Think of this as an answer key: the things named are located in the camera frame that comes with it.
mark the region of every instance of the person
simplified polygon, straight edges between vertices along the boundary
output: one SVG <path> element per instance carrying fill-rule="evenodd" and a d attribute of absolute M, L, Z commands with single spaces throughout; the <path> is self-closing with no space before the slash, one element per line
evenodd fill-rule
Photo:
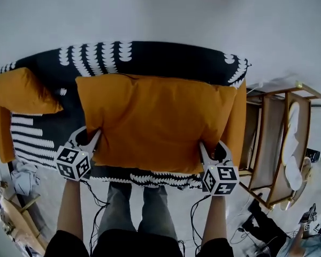
<path fill-rule="evenodd" d="M 165 187 L 144 187 L 142 220 L 137 230 L 131 220 L 131 191 L 131 184 L 109 184 L 109 205 L 102 216 L 92 256 L 182 256 L 167 208 Z M 233 256 L 226 239 L 225 212 L 225 198 L 212 196 L 199 256 Z M 44 256 L 89 256 L 83 244 L 79 182 L 66 181 L 57 232 Z"/>
<path fill-rule="evenodd" d="M 251 216 L 242 224 L 242 228 L 252 236 L 266 243 L 271 257 L 320 257 L 321 256 L 321 235 L 315 235 L 302 239 L 304 224 L 301 224 L 294 239 L 276 225 L 273 219 L 262 212 L 259 202 L 255 199 L 248 210 Z M 252 223 L 253 218 L 258 226 Z"/>

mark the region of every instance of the shoe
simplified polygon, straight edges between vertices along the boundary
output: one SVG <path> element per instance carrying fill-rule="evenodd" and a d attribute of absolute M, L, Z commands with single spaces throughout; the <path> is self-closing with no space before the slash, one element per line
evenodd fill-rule
<path fill-rule="evenodd" d="M 247 210 L 251 213 L 257 212 L 257 211 L 261 211 L 261 207 L 259 206 L 259 202 L 257 199 L 254 199 L 252 201 L 252 203 L 250 204 L 250 206 L 247 208 Z"/>
<path fill-rule="evenodd" d="M 252 223 L 252 220 L 253 220 L 254 216 L 251 215 L 247 218 L 247 220 L 241 225 L 241 227 L 245 230 L 245 231 L 248 231 L 250 228 L 253 227 L 253 223 Z"/>

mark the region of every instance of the orange cushion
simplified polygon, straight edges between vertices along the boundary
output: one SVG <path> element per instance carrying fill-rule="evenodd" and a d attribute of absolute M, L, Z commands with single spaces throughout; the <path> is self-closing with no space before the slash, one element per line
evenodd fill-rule
<path fill-rule="evenodd" d="M 63 109 L 25 67 L 0 74 L 0 106 L 19 114 L 54 114 Z"/>
<path fill-rule="evenodd" d="M 246 81 L 237 90 L 234 103 L 221 141 L 226 144 L 232 153 L 232 161 L 239 167 L 244 143 L 246 125 Z"/>
<path fill-rule="evenodd" d="M 10 127 L 11 113 L 8 109 L 0 107 L 0 160 L 2 163 L 15 159 Z"/>
<path fill-rule="evenodd" d="M 89 136 L 101 129 L 97 165 L 199 173 L 198 142 L 213 151 L 234 87 L 139 75 L 77 77 Z"/>

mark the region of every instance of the black and white patterned blanket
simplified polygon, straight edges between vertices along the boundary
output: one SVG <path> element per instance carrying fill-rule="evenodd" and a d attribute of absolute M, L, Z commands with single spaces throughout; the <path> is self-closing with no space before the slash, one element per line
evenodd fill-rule
<path fill-rule="evenodd" d="M 29 68 L 58 95 L 64 111 L 51 115 L 12 113 L 11 134 L 16 158 L 38 167 L 56 169 L 54 155 L 71 133 L 85 125 L 75 78 L 107 73 L 175 77 L 238 88 L 244 81 L 247 59 L 207 48 L 164 42 L 100 42 L 69 46 L 32 55 L 0 67 L 0 74 Z M 91 178 L 200 188 L 200 175 L 153 172 L 119 167 L 93 167 Z"/>

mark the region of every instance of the leg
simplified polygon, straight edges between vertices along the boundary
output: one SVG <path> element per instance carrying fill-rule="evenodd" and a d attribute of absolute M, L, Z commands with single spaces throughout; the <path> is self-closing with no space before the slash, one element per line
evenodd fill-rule
<path fill-rule="evenodd" d="M 242 224 L 242 228 L 245 231 L 250 232 L 251 235 L 257 238 L 258 240 L 263 241 L 265 243 L 268 242 L 268 233 L 264 231 L 264 229 L 254 226 L 252 224 L 252 221 L 247 220 L 245 223 Z"/>
<path fill-rule="evenodd" d="M 276 256 L 286 242 L 287 235 L 276 225 L 273 219 L 268 218 L 267 215 L 262 212 L 259 203 L 251 204 L 249 210 L 256 219 L 259 228 L 255 228 L 252 221 L 244 223 L 243 228 L 246 231 L 249 231 L 258 240 L 265 242 L 270 250 L 271 256 Z"/>
<path fill-rule="evenodd" d="M 110 229 L 135 231 L 129 209 L 131 191 L 131 184 L 109 183 L 107 202 L 110 204 L 103 213 L 98 237 Z"/>
<path fill-rule="evenodd" d="M 167 208 L 167 194 L 164 186 L 144 188 L 144 206 L 140 232 L 167 236 L 177 240 L 175 227 Z"/>

